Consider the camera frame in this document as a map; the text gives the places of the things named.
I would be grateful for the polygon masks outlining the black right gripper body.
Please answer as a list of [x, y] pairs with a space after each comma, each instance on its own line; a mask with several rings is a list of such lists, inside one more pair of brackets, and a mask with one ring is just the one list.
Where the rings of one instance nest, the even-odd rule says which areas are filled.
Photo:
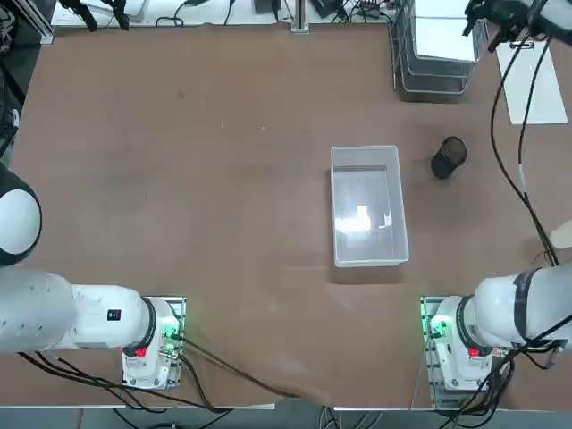
[[529, 5], [523, 1], [470, 1], [468, 6], [480, 7], [478, 20], [488, 20], [499, 26], [512, 24], [513, 27], [522, 29], [528, 23]]

